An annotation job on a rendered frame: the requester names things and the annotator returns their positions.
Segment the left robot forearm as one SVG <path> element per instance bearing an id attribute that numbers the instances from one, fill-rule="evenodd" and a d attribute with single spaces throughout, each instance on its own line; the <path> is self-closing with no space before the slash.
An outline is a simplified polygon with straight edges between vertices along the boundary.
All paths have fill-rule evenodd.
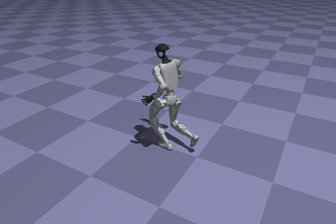
<path id="1" fill-rule="evenodd" d="M 159 98 L 163 93 L 164 93 L 164 90 L 162 91 L 162 86 L 159 85 L 157 92 L 154 95 L 152 95 L 152 97 L 154 99 Z"/>

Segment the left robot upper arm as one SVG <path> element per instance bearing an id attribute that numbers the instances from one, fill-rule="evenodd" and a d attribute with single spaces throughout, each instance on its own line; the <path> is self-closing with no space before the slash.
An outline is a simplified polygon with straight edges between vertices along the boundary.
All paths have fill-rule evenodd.
<path id="1" fill-rule="evenodd" d="M 157 80 L 157 82 L 162 86 L 162 91 L 163 91 L 163 90 L 167 89 L 167 84 L 164 82 L 160 71 L 161 71 L 161 69 L 160 69 L 159 65 L 157 65 L 152 69 L 152 74 L 155 76 L 155 79 Z"/>

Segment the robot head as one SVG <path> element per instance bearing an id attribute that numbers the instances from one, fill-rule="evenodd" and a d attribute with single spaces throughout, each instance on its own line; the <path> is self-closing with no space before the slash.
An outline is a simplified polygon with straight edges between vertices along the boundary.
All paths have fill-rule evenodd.
<path id="1" fill-rule="evenodd" d="M 167 56 L 165 55 L 165 51 L 166 51 L 166 50 L 169 50 L 168 45 L 166 45 L 166 44 L 159 44 L 159 45 L 156 46 L 155 50 L 156 50 L 156 52 L 157 52 L 158 57 L 159 57 L 159 58 L 162 58 L 162 64 L 166 64 L 166 63 L 171 62 L 171 60 L 169 60 L 169 59 L 167 58 Z M 162 56 L 162 57 L 159 56 L 159 52 L 162 52 L 162 53 L 163 53 L 163 56 Z"/>

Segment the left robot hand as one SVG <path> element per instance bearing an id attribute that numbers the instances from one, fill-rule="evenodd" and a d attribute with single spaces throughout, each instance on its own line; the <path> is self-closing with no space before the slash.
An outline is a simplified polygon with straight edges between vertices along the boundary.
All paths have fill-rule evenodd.
<path id="1" fill-rule="evenodd" d="M 155 93 L 154 93 L 155 94 Z M 152 94 L 152 95 L 154 95 L 154 94 Z M 143 104 L 145 104 L 145 105 L 147 105 L 147 104 L 149 104 L 149 103 L 151 103 L 152 102 L 152 100 L 155 100 L 153 97 L 152 97 L 152 95 L 151 96 L 144 96 L 143 95 L 143 97 L 146 97 L 146 98 L 144 98 L 144 99 L 141 99 L 141 100 L 144 100 L 144 101 L 142 101 L 142 102 L 144 102 Z M 156 98 L 157 99 L 157 98 Z M 146 101 L 146 102 L 145 102 Z M 147 104 L 146 104 L 147 103 Z"/>

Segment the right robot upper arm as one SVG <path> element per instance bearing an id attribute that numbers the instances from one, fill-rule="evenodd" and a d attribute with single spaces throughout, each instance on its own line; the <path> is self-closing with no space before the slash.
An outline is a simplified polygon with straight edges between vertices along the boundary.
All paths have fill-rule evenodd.
<path id="1" fill-rule="evenodd" d="M 173 60 L 175 60 L 176 65 L 177 65 L 178 77 L 179 77 L 179 79 L 182 79 L 184 77 L 184 73 L 183 73 L 183 69 L 182 69 L 182 66 L 181 66 L 181 61 L 178 60 L 178 59 L 173 59 Z"/>

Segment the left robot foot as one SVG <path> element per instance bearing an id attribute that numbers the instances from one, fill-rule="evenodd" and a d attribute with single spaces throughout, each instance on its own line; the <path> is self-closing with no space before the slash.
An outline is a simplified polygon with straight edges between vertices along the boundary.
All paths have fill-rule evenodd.
<path id="1" fill-rule="evenodd" d="M 166 145 L 163 141 L 158 141 L 158 144 L 162 147 L 166 147 L 169 150 L 173 149 L 173 146 L 171 143 L 168 143 L 168 145 Z"/>

